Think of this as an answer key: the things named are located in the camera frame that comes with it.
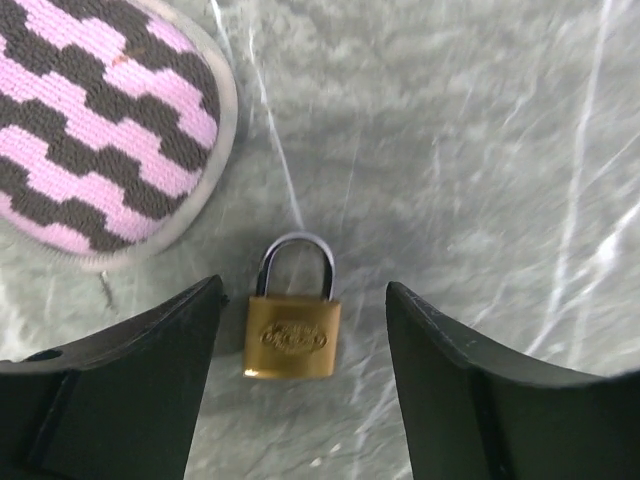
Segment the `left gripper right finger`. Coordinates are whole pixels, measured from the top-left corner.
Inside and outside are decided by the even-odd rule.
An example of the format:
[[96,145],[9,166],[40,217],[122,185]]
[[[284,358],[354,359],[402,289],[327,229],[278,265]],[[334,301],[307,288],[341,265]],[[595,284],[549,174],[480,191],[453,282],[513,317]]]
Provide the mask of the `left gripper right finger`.
[[600,377],[504,346],[405,285],[387,331],[417,479],[635,479],[639,375]]

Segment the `small brass padlock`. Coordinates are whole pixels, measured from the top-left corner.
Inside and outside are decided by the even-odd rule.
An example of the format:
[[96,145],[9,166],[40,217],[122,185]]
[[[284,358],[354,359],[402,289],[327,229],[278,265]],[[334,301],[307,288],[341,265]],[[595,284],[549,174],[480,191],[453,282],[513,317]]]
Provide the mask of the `small brass padlock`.
[[[278,252],[294,243],[315,246],[323,256],[317,296],[268,292]],[[249,297],[243,376],[253,379],[314,379],[334,373],[341,303],[334,299],[335,260],[329,245],[308,232],[291,232],[264,252],[255,293]]]

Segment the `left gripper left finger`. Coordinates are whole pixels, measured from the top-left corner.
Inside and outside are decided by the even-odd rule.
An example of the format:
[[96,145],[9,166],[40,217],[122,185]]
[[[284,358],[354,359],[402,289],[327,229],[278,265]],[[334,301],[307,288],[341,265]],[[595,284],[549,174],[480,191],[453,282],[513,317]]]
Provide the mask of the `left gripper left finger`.
[[223,307],[211,276],[90,336],[3,361],[2,477],[182,478]]

